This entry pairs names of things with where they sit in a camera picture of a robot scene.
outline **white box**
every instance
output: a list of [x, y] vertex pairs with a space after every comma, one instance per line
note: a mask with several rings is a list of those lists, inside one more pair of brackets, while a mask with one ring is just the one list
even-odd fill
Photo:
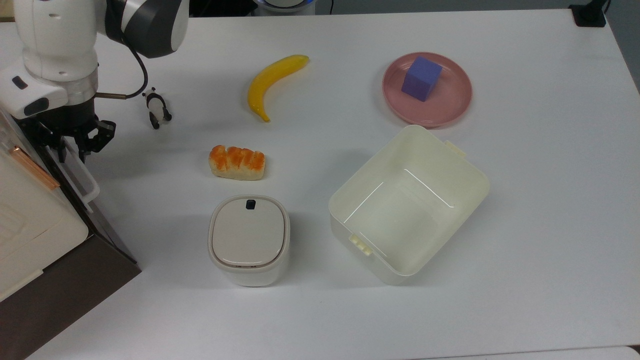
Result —
[[428, 130], [404, 128], [329, 200], [333, 234], [383, 282], [416, 274], [489, 192], [487, 177]]

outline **pink plate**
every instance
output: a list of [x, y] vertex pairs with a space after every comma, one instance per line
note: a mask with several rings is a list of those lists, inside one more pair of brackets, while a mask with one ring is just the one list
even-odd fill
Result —
[[[418, 56], [442, 66], [440, 78], [424, 102], [401, 90], [404, 75]], [[434, 53], [412, 53], [398, 58], [385, 72], [382, 92], [396, 115], [424, 127], [442, 126], [460, 119], [469, 107], [472, 95], [467, 73], [451, 59]]]

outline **bread loaf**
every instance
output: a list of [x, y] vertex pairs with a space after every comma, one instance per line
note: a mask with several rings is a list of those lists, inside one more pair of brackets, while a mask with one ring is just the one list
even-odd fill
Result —
[[264, 175], [265, 157], [259, 151], [224, 145], [209, 153], [209, 166], [215, 176], [236, 180], [260, 180]]

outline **toy banana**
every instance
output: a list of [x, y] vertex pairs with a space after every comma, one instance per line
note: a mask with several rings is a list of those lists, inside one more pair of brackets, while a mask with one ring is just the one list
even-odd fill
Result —
[[278, 60], [260, 71], [249, 86], [247, 101], [249, 108], [258, 114], [265, 122], [269, 122], [269, 117], [264, 112], [264, 94], [276, 81], [291, 75], [302, 69], [309, 62], [309, 57], [305, 55], [291, 55]]

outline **blue cube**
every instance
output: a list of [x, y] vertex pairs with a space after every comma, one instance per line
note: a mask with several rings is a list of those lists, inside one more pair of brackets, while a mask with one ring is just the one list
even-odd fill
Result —
[[420, 101], [427, 97], [436, 86], [442, 66], [418, 56], [404, 76], [402, 91]]

